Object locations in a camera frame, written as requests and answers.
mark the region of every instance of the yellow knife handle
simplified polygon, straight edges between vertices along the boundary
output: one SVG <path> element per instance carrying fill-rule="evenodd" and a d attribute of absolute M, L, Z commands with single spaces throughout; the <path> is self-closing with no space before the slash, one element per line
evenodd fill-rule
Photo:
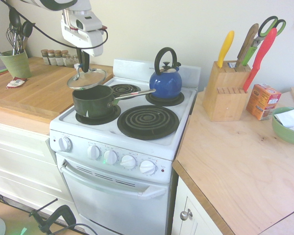
<path fill-rule="evenodd" d="M 232 45 L 233 39 L 234 39 L 234 31 L 232 30 L 227 34 L 223 42 L 223 45 L 219 54 L 218 62 L 217 62 L 217 65 L 219 66 L 219 68 L 222 68 L 223 60 Z"/>

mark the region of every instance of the white cabinet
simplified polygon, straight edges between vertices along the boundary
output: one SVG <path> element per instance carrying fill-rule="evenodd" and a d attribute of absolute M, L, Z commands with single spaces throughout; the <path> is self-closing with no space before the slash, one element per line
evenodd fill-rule
<path fill-rule="evenodd" d="M 178 179 L 172 235 L 222 235 L 181 178 Z"/>
<path fill-rule="evenodd" d="M 68 205 L 76 207 L 56 165 L 49 137 L 0 124 L 0 194 L 38 209 L 58 198 L 42 212 L 52 214 Z"/>

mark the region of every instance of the oven door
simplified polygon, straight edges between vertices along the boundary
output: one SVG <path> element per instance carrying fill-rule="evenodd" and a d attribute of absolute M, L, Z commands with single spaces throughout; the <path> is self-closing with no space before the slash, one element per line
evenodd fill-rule
<path fill-rule="evenodd" d="M 60 167 L 77 210 L 104 234 L 166 234 L 169 185 L 136 180 L 67 160 Z"/>

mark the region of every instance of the glass lid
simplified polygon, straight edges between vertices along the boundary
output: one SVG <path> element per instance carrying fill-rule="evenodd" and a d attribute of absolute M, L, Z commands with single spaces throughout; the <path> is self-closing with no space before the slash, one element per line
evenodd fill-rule
<path fill-rule="evenodd" d="M 107 72 L 101 69 L 91 69 L 88 72 L 79 72 L 68 80 L 68 87 L 73 90 L 86 90 L 99 85 L 106 77 Z"/>

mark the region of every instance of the butcher block counter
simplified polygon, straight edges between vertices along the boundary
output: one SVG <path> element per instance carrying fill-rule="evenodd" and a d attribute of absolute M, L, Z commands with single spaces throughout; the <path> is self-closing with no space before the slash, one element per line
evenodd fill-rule
<path fill-rule="evenodd" d="M 240 121 L 211 122 L 203 93 L 173 168 L 222 234 L 294 235 L 294 145 L 246 110 Z"/>
<path fill-rule="evenodd" d="M 76 69 L 45 65 L 43 58 L 28 59 L 32 76 L 18 88 L 7 89 L 10 73 L 0 75 L 0 123 L 47 135 L 51 120 L 73 105 L 67 81 Z M 90 65 L 113 77 L 111 66 Z"/>

